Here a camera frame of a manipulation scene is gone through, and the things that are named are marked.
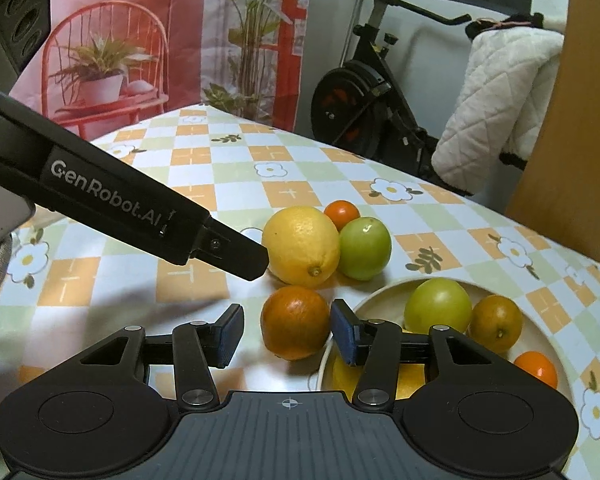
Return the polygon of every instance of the green tomato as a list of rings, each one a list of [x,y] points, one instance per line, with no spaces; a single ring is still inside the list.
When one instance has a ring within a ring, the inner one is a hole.
[[[389,231],[377,218],[356,218],[340,232],[338,270],[354,280],[371,280],[389,263],[391,244]]]
[[[448,278],[431,278],[407,300],[404,327],[417,334],[428,334],[433,325],[447,325],[464,333],[471,314],[471,299],[462,285]]]

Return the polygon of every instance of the white blanket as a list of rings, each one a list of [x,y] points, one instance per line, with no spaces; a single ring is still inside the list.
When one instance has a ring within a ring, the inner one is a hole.
[[[472,43],[456,111],[431,163],[451,186],[479,192],[501,152],[528,160],[558,72],[560,32],[517,27]]]

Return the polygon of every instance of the white plate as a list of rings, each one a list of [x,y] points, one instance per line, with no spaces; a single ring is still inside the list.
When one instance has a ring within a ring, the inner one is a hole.
[[[413,294],[413,291],[427,280],[428,278],[409,279],[381,288],[355,308],[356,315],[360,319],[384,319],[402,326],[404,321],[404,305],[411,294]],[[455,281],[462,285],[462,288],[467,291],[473,306],[475,306],[482,298],[494,294],[494,292],[473,283],[463,282],[461,280]],[[547,356],[554,364],[558,373],[558,391],[567,397],[571,404],[573,404],[573,394],[571,393],[569,381],[567,380],[564,367],[562,366],[560,359],[558,359],[554,347],[549,343],[547,337],[533,321],[526,315],[524,315],[524,318],[525,322],[522,327],[522,334],[515,345],[513,345],[506,354],[507,359],[513,361],[520,354],[529,350],[534,350]],[[318,370],[318,390],[333,390],[331,372],[333,370],[334,357],[333,339],[330,338],[322,361],[320,362],[320,369]]]

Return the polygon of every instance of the table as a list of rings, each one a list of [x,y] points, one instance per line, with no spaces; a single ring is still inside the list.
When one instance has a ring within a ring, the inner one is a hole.
[[[571,383],[580,434],[566,474],[600,480],[599,263],[415,177],[203,105],[94,144],[239,231],[262,229],[280,208],[338,199],[381,219],[394,238],[386,272],[357,284],[334,275],[319,289],[328,301],[355,306],[387,283],[427,274],[513,298],[554,345]],[[171,333],[193,319],[213,321],[233,302],[243,305],[246,326],[231,366],[212,371],[220,393],[315,388],[319,356],[290,364],[262,345],[260,309],[280,286],[268,273],[245,282],[197,260],[173,266],[70,219],[40,226],[36,216],[16,233],[0,290],[0,400],[123,326]],[[426,263],[423,249],[441,260]],[[174,397],[169,367],[154,367],[150,384]]]

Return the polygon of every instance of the red chair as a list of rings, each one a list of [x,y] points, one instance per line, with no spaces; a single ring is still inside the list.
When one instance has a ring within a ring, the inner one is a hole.
[[[104,105],[87,106],[80,97],[79,83],[66,78],[55,82],[53,74],[70,67],[68,48],[91,43],[94,35],[124,40],[144,48],[153,59],[142,61],[128,74],[128,82],[144,80],[154,90],[143,95],[125,96]],[[149,9],[132,2],[111,0],[83,7],[58,24],[42,53],[42,114],[55,123],[78,127],[85,138],[85,125],[127,116],[129,124],[139,122],[142,110],[155,108],[164,113],[167,95],[169,47],[164,25]]]

